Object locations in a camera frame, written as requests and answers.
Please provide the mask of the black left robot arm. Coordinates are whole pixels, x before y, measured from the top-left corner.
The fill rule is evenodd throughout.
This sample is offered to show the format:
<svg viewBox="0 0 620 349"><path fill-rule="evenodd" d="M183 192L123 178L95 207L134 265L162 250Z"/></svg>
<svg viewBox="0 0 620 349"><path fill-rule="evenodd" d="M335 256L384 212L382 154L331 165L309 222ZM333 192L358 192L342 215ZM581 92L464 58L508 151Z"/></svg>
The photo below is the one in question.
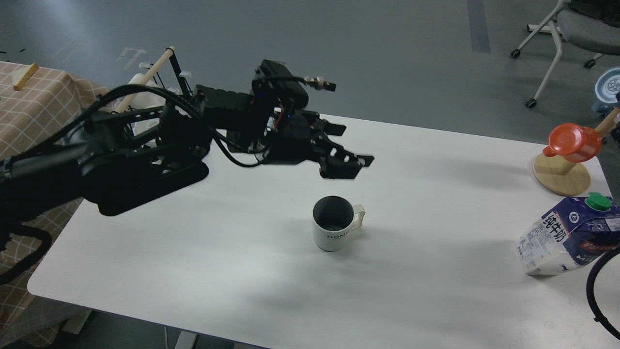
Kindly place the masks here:
<svg viewBox="0 0 620 349"><path fill-rule="evenodd" d="M39 145L1 161L1 249L14 236L40 245L1 273L2 285L49 251L51 234L25 223L79 197L117 216L202 181L215 143L235 165L319 164L325 179L354 179L374 161L333 142L346 127L306 110L304 86L335 91L322 77L297 77L264 60L251 93L197 85L193 95L126 84L98 95Z"/></svg>

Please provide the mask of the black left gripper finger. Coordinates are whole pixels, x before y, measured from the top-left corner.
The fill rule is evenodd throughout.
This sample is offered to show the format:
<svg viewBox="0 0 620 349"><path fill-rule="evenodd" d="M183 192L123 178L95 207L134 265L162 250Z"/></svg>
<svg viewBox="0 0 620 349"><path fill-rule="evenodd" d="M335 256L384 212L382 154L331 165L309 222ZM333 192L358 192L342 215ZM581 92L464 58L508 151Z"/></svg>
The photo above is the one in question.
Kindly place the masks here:
<svg viewBox="0 0 620 349"><path fill-rule="evenodd" d="M355 179L362 168L369 167L375 160L372 155L356 154L341 145L327 145L317 154L323 179Z"/></svg>
<svg viewBox="0 0 620 349"><path fill-rule="evenodd" d="M310 118L310 143L330 143L330 136L343 136L347 126L323 119L319 116Z"/></svg>

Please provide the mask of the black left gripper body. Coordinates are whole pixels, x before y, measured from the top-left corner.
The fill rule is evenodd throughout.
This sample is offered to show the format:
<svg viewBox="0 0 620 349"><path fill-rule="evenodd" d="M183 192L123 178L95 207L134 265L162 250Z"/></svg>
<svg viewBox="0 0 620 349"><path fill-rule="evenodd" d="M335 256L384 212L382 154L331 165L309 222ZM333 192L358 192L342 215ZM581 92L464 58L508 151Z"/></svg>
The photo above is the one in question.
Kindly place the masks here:
<svg viewBox="0 0 620 349"><path fill-rule="evenodd" d="M266 165L298 165L304 161L317 162L318 156L311 143L312 124L319 113L301 111L282 117L277 133L271 138L271 146L264 153Z"/></svg>

